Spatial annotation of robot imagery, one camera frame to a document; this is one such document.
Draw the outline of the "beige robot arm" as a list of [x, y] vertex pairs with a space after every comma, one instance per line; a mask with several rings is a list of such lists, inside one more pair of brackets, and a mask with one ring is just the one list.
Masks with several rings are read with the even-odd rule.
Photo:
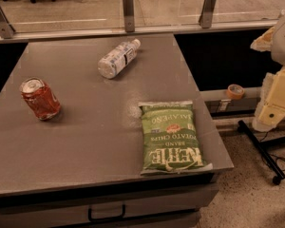
[[278, 22], [255, 39], [250, 48], [270, 51], [272, 60], [282, 65], [276, 74], [266, 73], [252, 122], [254, 130], [268, 132], [285, 117], [285, 10], [280, 13]]

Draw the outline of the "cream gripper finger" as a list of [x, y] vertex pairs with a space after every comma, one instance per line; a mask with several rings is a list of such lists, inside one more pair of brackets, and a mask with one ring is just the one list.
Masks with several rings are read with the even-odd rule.
[[269, 28], [261, 36], [257, 37], [253, 41], [253, 43], [250, 45], [250, 48], [260, 52], [270, 51], [272, 47], [274, 32], [274, 27]]
[[268, 132], [277, 127], [285, 117], [285, 66], [276, 74], [267, 73], [256, 106], [253, 129]]

